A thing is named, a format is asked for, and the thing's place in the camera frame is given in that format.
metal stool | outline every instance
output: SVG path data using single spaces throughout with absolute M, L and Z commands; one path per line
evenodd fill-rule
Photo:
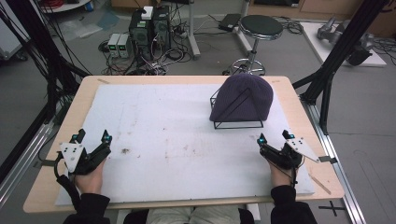
M 259 40 L 278 39 L 282 35 L 283 26 L 279 21 L 271 17 L 251 15 L 241 19 L 239 22 L 239 30 L 242 31 L 243 34 L 255 38 L 253 49 L 249 53 L 247 59 L 239 59 L 235 61 L 229 69 L 223 71 L 222 74 L 230 75 L 231 73 L 231 75 L 233 75 L 238 70 L 240 73 L 252 74 L 253 72 L 263 72 L 265 74 L 265 68 L 262 63 L 254 60 Z M 259 68 L 253 69 L 254 63 L 257 64 Z

round stool seat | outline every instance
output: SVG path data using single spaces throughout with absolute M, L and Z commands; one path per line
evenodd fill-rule
M 282 35 L 283 26 L 274 18 L 250 15 L 241 19 L 240 30 L 253 38 L 274 40 Z

dark purple beanie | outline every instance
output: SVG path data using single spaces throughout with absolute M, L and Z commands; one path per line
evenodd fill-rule
M 273 98 L 271 85 L 262 77 L 250 74 L 233 75 L 220 87 L 210 120 L 267 120 Z

white device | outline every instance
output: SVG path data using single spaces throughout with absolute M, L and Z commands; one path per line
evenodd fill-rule
M 117 49 L 121 58 L 129 58 L 132 53 L 132 44 L 129 39 L 129 35 L 122 34 L 119 42 L 117 43 Z
M 311 161 L 320 162 L 320 159 L 312 150 L 312 148 L 305 142 L 303 138 L 287 139 L 286 143 L 297 153 L 307 157 Z
M 119 50 L 117 49 L 117 44 L 119 43 L 121 34 L 113 34 L 107 42 L 108 49 L 110 50 L 110 55 L 112 58 L 120 57 Z
M 82 144 L 79 143 L 61 143 L 61 152 L 64 156 L 67 170 L 73 173 L 76 170 L 81 153 L 84 150 Z
M 153 7 L 143 7 L 146 12 L 142 13 L 142 20 L 149 21 L 152 18 Z

wooden table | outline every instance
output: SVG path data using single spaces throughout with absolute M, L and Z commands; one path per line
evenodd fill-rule
M 97 88 L 106 84 L 221 84 L 227 77 L 222 76 L 166 76 L 166 77 L 85 77 L 78 93 L 70 106 L 64 122 L 52 144 L 47 160 L 54 161 L 61 142 L 68 141 L 70 136 L 82 127 L 88 114 Z M 287 77 L 265 77 L 275 89 L 289 126 L 296 136 L 303 136 L 318 156 L 325 156 L 324 149 L 304 112 L 299 98 Z M 312 195 L 298 196 L 297 200 L 338 199 L 344 196 L 343 188 L 328 162 L 314 163 L 305 160 L 305 165 L 315 186 Z M 53 167 L 43 166 L 25 201 L 23 209 L 26 213 L 74 211 L 72 205 L 57 206 L 54 204 L 60 185 L 56 182 Z M 112 203 L 108 209 L 148 208 L 182 205 L 207 205 L 225 203 L 268 203 L 270 197 L 211 199 L 192 201 L 172 201 L 156 203 Z

